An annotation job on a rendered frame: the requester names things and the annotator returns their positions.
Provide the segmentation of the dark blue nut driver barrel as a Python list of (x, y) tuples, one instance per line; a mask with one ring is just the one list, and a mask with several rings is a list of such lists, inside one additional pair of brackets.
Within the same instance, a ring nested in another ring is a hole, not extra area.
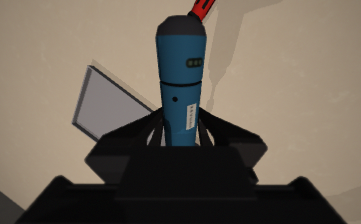
[(193, 16), (167, 17), (156, 50), (166, 146), (195, 146), (207, 36)]

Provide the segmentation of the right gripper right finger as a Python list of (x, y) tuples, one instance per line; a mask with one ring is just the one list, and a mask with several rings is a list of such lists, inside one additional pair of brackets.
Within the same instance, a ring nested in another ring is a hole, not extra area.
[(255, 133), (218, 118), (199, 107), (198, 133), (200, 146), (213, 146), (207, 130), (214, 139), (214, 146), (235, 147), (246, 168), (254, 168), (268, 147)]

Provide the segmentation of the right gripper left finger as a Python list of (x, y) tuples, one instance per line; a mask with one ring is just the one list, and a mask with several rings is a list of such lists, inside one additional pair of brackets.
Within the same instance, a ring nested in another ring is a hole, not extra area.
[(147, 146), (148, 137), (153, 133), (148, 146), (161, 146), (163, 125), (160, 107), (145, 117), (102, 135), (96, 145)]

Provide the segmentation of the red hand nut driver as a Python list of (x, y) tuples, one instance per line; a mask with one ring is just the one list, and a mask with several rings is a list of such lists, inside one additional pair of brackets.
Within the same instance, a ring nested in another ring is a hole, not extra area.
[(201, 24), (215, 0), (196, 0), (194, 6), (187, 15), (194, 16)]

